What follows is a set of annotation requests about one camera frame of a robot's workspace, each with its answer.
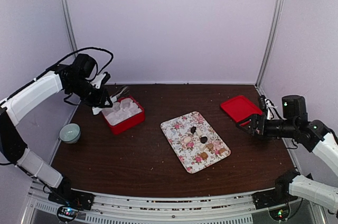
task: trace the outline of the red tray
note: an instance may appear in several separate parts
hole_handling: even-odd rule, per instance
[[[142,112],[140,112],[136,115],[133,115],[132,117],[129,117],[128,119],[122,121],[121,123],[118,123],[117,125],[110,125],[110,123],[106,120],[105,116],[103,115],[103,117],[104,117],[107,125],[109,126],[111,132],[114,133],[115,135],[120,134],[120,133],[124,132],[125,130],[132,128],[133,126],[142,123],[146,119],[145,113],[144,113],[144,108],[132,96],[120,98],[117,101],[122,101],[123,99],[126,99],[126,98],[130,98],[131,100],[133,100],[133,102],[136,103],[139,106],[139,108],[142,110]]]
[[[236,96],[221,104],[221,108],[237,123],[252,114],[263,112],[245,96]]]

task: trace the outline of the red lid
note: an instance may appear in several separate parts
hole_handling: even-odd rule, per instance
[[[245,96],[236,96],[221,104],[221,108],[237,123],[252,114],[262,111]]]

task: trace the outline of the light blue bowl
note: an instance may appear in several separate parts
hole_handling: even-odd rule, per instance
[[[67,144],[76,143],[80,136],[81,130],[77,124],[67,124],[59,132],[59,139]]]

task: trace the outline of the floral pattern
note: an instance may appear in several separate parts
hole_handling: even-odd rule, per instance
[[[197,127],[208,138],[205,149],[201,150],[200,138],[192,135],[191,127]],[[226,158],[231,151],[197,111],[171,119],[161,124],[161,129],[187,172],[193,174]],[[184,143],[184,138],[191,141]]]

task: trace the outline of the dark brown table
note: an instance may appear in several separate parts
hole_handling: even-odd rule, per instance
[[[109,86],[114,93],[117,86]],[[73,188],[136,197],[224,195],[274,186],[293,164],[281,141],[262,141],[238,130],[220,104],[245,95],[257,104],[254,86],[132,85],[146,120],[115,136],[101,115],[80,105],[72,122],[81,127],[73,145],[62,143],[52,166]],[[160,123],[199,111],[232,153],[195,174],[185,171],[160,129]]]

